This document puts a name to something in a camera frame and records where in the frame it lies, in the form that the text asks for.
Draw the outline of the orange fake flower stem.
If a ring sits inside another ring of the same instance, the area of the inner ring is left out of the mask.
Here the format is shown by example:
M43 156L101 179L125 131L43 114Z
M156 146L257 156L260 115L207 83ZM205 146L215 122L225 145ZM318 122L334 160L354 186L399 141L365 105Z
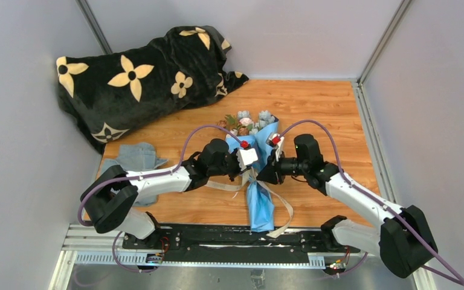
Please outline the orange fake flower stem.
M226 115L223 120L218 121L217 125L228 130L234 136L246 136L250 133L249 124L242 123L233 115Z

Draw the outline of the pink white fake flower stem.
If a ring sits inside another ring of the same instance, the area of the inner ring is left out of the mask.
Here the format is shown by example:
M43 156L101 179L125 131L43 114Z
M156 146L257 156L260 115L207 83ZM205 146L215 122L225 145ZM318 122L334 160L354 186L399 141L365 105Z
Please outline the pink white fake flower stem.
M252 121L252 119L248 118L248 117L245 117L245 118L241 118L239 119L242 123L245 122L245 123L248 123L249 124L249 130L251 131L254 127L254 122Z

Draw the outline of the blue wrapping paper sheet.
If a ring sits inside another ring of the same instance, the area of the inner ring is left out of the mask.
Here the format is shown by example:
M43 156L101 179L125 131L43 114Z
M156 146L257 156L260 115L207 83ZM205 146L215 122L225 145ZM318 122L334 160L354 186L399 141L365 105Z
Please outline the blue wrapping paper sheet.
M279 123L268 124L254 135L238 137L241 141L247 141L255 148L259 161L253 164L258 173L266 166L267 159L271 154L272 147L266 143L267 139L278 131ZM274 204L271 194L258 182L251 178L246 189L246 201L251 231L263 232L274 229Z

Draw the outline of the blue fake flower stem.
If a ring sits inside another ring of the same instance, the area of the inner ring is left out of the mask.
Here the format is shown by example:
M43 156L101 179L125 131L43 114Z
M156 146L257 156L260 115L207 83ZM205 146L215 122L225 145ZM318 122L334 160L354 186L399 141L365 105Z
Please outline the blue fake flower stem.
M254 120L253 116L251 115L250 111L239 111L236 115L237 119L245 118L248 117L252 119L254 122L254 127L251 130L249 135L255 135L258 133L261 129L264 129L267 127L269 124L275 123L278 119L272 115L269 111L261 111L258 114L257 120Z

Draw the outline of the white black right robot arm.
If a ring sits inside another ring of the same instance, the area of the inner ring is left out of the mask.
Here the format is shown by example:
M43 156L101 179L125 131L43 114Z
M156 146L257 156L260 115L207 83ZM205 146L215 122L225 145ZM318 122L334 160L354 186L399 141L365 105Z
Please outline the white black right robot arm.
M282 184L287 176L304 177L305 183L325 196L347 205L369 222L357 224L335 216L320 227L321 244L328 252L353 247L378 256L395 276L406 278L434 257L437 246L423 211L390 202L358 185L337 164L325 161L311 134L294 138L295 157L286 157L283 137L272 134L272 148L258 182Z

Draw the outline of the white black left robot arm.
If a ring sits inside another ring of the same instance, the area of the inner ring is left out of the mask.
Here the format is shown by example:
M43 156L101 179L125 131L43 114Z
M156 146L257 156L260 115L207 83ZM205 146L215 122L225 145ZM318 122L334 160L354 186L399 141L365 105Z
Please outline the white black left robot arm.
M208 184L213 176L234 180L249 169L256 151L246 141L230 149L225 140L213 139L177 166L148 172L125 171L121 166L108 168L80 197L80 210L90 221L82 225L103 234L118 230L131 234L147 250L161 242L161 233L150 213L135 209L137 201L171 192L189 192Z

